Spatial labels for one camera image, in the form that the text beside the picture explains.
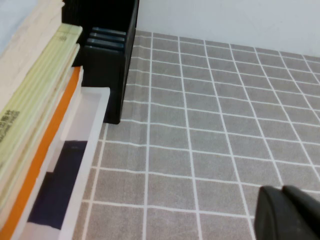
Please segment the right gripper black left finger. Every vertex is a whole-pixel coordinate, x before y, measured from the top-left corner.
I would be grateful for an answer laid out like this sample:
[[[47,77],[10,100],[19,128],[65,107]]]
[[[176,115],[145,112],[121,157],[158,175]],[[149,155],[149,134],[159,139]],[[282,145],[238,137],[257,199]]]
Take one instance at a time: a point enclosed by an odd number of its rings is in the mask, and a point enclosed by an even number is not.
[[[259,188],[254,232],[258,240],[314,240],[316,238],[315,233],[282,189],[267,185]]]

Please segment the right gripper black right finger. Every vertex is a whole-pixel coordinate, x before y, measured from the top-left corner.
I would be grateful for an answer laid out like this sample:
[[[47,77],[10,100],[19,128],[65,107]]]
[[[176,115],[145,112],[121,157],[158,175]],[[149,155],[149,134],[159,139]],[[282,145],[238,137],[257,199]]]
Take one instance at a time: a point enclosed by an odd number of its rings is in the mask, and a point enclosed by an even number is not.
[[[293,203],[301,217],[320,239],[320,202],[293,185],[285,185],[282,192]]]

